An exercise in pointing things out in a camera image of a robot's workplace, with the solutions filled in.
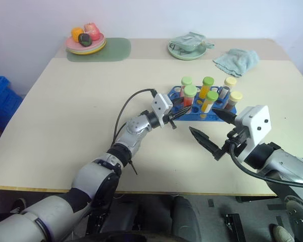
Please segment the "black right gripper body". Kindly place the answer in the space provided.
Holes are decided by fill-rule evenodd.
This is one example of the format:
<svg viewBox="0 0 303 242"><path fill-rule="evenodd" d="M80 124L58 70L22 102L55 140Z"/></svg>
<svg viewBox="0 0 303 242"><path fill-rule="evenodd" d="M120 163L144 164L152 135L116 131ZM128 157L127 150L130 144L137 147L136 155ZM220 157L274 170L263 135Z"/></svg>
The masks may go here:
<svg viewBox="0 0 303 242"><path fill-rule="evenodd" d="M227 134L227 140L224 144L224 150L229 153L229 148L232 144L235 145L234 152L240 153L247 145L246 140L250 136L249 129L235 127Z"/></svg>

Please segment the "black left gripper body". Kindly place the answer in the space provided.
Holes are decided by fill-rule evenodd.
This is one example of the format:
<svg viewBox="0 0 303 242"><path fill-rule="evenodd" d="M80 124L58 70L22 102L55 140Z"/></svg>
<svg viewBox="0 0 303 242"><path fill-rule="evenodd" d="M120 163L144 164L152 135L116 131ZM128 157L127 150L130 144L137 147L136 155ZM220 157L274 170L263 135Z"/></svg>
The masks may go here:
<svg viewBox="0 0 303 242"><path fill-rule="evenodd" d="M170 110L167 114L163 116L163 123L170 124L172 129L176 129L177 126L174 124L175 114Z"/></svg>

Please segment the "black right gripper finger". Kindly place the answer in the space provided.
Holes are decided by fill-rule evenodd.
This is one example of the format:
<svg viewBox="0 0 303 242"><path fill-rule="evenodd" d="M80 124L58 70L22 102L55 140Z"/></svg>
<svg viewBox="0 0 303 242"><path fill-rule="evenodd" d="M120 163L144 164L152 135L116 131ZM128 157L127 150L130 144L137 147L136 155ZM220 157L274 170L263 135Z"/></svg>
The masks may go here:
<svg viewBox="0 0 303 242"><path fill-rule="evenodd" d="M212 111L224 122L235 124L236 114L222 108L213 108Z"/></svg>
<svg viewBox="0 0 303 242"><path fill-rule="evenodd" d="M189 127L189 130L196 141L205 149L207 149L215 160L220 160L221 157L225 154L225 151L220 149L218 145L212 142L205 133L193 127Z"/></svg>

